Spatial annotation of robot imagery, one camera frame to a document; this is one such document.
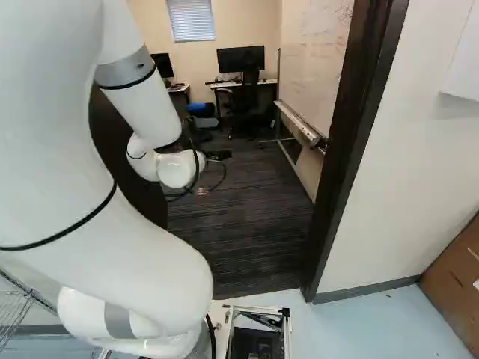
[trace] black monitor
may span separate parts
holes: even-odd
[[[220,73],[264,70],[264,46],[216,49]]]
[[[174,76],[169,54],[151,54],[151,58],[155,61],[161,77],[166,79],[167,77]]]

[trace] whiteboard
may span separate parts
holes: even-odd
[[[283,0],[279,98],[328,137],[354,0]]]
[[[441,92],[479,101],[479,1],[472,5]]]

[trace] window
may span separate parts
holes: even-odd
[[[166,0],[174,41],[215,40],[211,0]]]

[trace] black office chair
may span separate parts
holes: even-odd
[[[243,132],[248,137],[254,137],[254,124],[251,123],[252,112],[257,108],[257,83],[260,78],[259,70],[245,71],[242,76],[240,88],[235,90],[218,89],[218,92],[224,94],[227,101],[223,106],[229,110],[231,115],[231,127],[228,133],[228,139],[232,139],[235,133]]]

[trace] dark door frame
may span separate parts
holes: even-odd
[[[409,0],[355,0],[328,149],[318,185],[301,291],[316,295],[381,102]]]

